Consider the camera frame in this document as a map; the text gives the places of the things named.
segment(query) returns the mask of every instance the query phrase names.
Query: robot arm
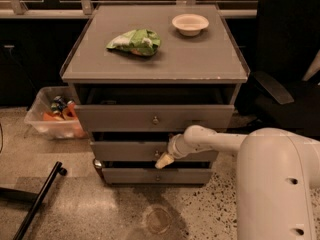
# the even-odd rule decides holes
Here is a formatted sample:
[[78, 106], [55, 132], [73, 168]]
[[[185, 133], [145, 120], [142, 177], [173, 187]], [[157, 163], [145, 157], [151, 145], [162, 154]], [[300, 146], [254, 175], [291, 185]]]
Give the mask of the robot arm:
[[191, 126], [156, 167], [206, 150], [238, 152], [238, 240], [316, 240], [310, 188], [320, 187], [320, 142], [265, 128], [249, 135]]
[[191, 153], [208, 150], [221, 152], [238, 152], [247, 135], [217, 133], [199, 125], [188, 127], [183, 134], [173, 136], [168, 143], [168, 152], [162, 154], [156, 168], [162, 169]]

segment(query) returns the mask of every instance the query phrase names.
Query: plastic bin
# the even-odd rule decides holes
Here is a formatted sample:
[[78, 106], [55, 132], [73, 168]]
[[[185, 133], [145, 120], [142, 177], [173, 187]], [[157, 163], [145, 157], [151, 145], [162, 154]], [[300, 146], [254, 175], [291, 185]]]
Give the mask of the plastic bin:
[[58, 95], [66, 99], [73, 98], [67, 86], [44, 87], [40, 89], [24, 122], [31, 124], [40, 134], [43, 134], [48, 139], [87, 138], [88, 136], [82, 130], [79, 120], [43, 121], [43, 113], [51, 111], [51, 103]]

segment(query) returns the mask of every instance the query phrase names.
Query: office chair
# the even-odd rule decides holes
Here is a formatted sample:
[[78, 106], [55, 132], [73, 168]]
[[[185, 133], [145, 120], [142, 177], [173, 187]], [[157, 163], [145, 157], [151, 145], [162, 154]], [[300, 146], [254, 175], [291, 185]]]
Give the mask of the office chair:
[[32, 193], [22, 190], [16, 189], [9, 189], [9, 188], [1, 188], [0, 187], [0, 198], [4, 198], [7, 200], [13, 201], [22, 201], [26, 203], [31, 203], [31, 207], [24, 217], [18, 231], [16, 232], [13, 240], [22, 240], [25, 233], [27, 232], [34, 216], [36, 215], [37, 211], [39, 210], [44, 198], [46, 197], [48, 191], [52, 183], [54, 182], [57, 174], [59, 173], [62, 176], [67, 175], [67, 170], [62, 167], [61, 162], [56, 162], [55, 166], [53, 167], [51, 173], [49, 174], [47, 180], [43, 184], [39, 193]]
[[[235, 102], [240, 115], [318, 138], [320, 0], [259, 0], [256, 31], [251, 73]], [[306, 77], [311, 68], [318, 72]]]

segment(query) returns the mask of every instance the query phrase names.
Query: dark wall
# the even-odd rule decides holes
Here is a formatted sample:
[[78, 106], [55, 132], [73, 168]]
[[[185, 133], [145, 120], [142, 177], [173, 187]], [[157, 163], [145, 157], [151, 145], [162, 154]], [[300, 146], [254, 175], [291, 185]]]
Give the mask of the dark wall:
[[0, 20], [0, 106], [28, 106], [42, 87], [63, 85], [60, 68], [86, 22]]
[[253, 68], [255, 66], [256, 18], [226, 19], [226, 22], [249, 68]]

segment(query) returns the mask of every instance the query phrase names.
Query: drawer front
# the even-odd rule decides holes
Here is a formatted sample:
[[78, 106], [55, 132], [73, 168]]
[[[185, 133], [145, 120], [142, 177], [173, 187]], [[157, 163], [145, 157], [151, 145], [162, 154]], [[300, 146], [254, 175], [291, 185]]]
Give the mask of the drawer front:
[[86, 131], [183, 131], [199, 124], [226, 129], [233, 105], [78, 105], [76, 113]]
[[109, 184], [206, 184], [212, 176], [212, 170], [104, 168], [102, 174]]
[[[166, 142], [92, 142], [91, 148], [99, 161], [157, 161], [167, 150]], [[214, 162], [218, 152], [190, 154], [179, 161]]]

